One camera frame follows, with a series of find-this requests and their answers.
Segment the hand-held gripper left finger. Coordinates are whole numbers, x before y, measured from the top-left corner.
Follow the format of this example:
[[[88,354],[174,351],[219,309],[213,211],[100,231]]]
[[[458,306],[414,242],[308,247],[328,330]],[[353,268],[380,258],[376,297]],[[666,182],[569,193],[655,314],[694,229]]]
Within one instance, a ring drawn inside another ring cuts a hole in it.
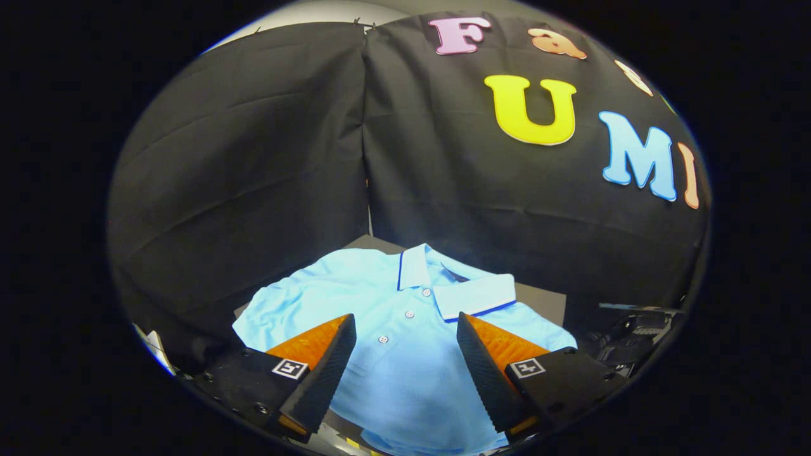
[[[193,388],[261,432],[307,443],[317,433],[356,343],[354,315],[308,329],[269,350],[222,354]]]

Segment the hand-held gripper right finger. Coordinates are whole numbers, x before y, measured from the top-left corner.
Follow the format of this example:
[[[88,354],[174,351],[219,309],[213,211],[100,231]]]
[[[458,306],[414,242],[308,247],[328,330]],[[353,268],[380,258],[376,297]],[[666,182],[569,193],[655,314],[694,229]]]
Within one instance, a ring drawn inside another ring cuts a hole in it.
[[[510,444],[562,431],[628,383],[576,348],[548,350],[463,312],[456,338],[490,421]]]

